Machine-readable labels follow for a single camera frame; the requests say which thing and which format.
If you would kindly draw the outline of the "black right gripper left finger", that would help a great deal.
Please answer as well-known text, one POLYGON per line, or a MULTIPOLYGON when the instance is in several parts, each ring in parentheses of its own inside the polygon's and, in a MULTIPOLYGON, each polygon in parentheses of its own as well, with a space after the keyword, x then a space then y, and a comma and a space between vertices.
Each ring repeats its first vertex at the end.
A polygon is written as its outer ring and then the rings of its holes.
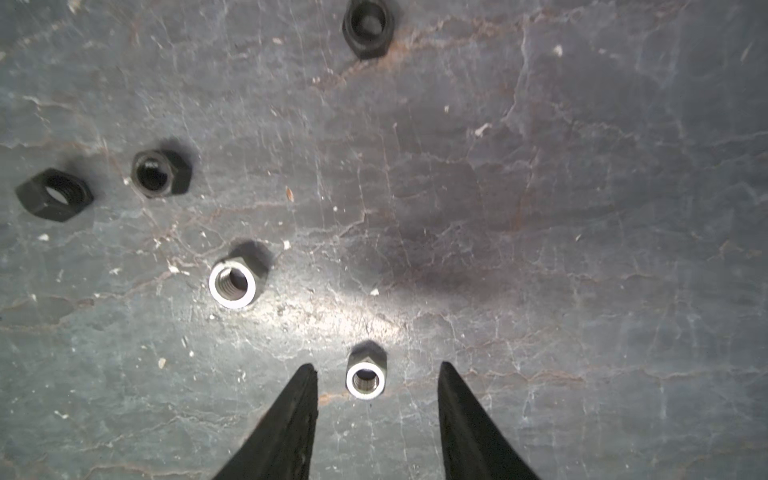
POLYGON ((307 479, 318 418, 318 375, 301 365, 217 479, 307 479))

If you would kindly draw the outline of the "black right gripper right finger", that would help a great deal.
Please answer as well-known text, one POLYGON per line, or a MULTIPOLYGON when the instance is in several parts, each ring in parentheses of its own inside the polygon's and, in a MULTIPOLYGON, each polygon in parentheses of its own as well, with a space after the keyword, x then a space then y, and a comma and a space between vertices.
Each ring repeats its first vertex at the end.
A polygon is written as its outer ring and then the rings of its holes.
POLYGON ((454 366, 441 363, 438 407, 447 479, 536 479, 454 366))

